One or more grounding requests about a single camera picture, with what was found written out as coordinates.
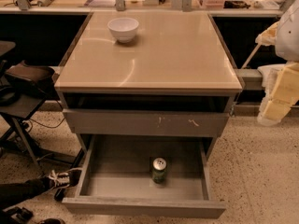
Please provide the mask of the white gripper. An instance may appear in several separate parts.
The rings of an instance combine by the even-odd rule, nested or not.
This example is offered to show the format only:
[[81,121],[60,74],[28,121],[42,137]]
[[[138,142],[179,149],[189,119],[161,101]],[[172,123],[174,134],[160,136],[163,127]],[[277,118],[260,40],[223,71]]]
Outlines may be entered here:
[[272,69],[264,92],[257,120],[263,126],[273,126],[299,101],[299,63],[287,63],[278,71]]

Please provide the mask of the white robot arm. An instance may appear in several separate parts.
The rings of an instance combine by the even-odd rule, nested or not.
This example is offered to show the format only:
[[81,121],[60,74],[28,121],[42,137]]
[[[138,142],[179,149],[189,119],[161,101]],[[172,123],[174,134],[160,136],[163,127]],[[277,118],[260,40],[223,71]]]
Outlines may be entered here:
[[299,0],[295,0],[280,20],[259,34],[256,43],[275,46],[283,65],[265,65],[262,73],[265,97],[257,120],[264,126],[280,123],[299,101]]

